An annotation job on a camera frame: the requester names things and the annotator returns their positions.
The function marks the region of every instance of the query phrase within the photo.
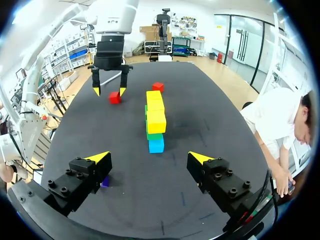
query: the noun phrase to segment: trash bin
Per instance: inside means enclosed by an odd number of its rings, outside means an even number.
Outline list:
[[[215,57],[217,57],[217,54],[215,54],[214,52],[213,53],[209,53],[209,58],[211,60],[215,60]]]

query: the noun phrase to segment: green block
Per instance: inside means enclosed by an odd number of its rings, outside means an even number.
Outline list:
[[[148,111],[148,106],[144,105],[144,117],[145,117],[145,120],[147,120],[147,111]]]
[[[159,140],[162,139],[162,133],[149,134],[148,133],[148,121],[145,120],[145,130],[146,130],[146,138],[148,140]]]

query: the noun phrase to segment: black table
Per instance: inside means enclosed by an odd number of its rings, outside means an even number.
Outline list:
[[[75,157],[110,151],[110,187],[90,194],[70,219],[137,238],[205,240],[221,234],[229,216],[198,189],[187,171],[188,151],[225,158],[236,175],[252,182],[255,192],[267,172],[258,143],[227,96],[194,64],[150,62],[133,67],[121,104],[108,101],[120,79],[104,85],[100,97],[91,78],[83,85],[53,138],[42,185],[46,188],[49,179],[63,174]],[[100,81],[114,74],[100,71]],[[149,153],[144,112],[146,91],[155,82],[164,83],[167,119],[160,154]]]

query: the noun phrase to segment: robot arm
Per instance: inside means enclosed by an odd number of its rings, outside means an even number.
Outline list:
[[[96,8],[96,33],[102,34],[97,43],[94,65],[89,66],[92,71],[92,87],[99,96],[101,93],[99,70],[121,71],[120,96],[127,88],[127,78],[132,66],[122,65],[125,34],[132,32],[139,0],[98,0]]]
[[[96,32],[102,34],[102,39],[97,44],[94,65],[97,78],[92,76],[93,86],[95,79],[99,81],[99,69],[122,70],[121,85],[126,86],[126,76],[132,67],[122,65],[124,34],[132,31],[138,3],[139,0],[97,0],[87,11],[83,11],[79,4],[68,7],[22,60],[21,67],[28,71],[28,74],[23,84],[20,113],[12,107],[0,82],[0,98],[13,123],[10,134],[1,136],[0,162],[22,157],[30,163],[31,158],[36,156],[34,153],[38,154],[36,159],[40,162],[46,158],[46,154],[42,155],[42,152],[48,152],[51,141],[42,134],[42,130],[48,114],[37,106],[38,82],[44,62],[41,52],[66,22],[94,24]]]

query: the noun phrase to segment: red block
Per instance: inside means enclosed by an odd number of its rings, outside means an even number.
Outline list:
[[[156,82],[152,85],[152,91],[160,91],[163,93],[165,91],[165,85],[160,82]]]
[[[118,91],[113,91],[109,95],[109,101],[111,104],[119,104],[121,103],[120,93]]]

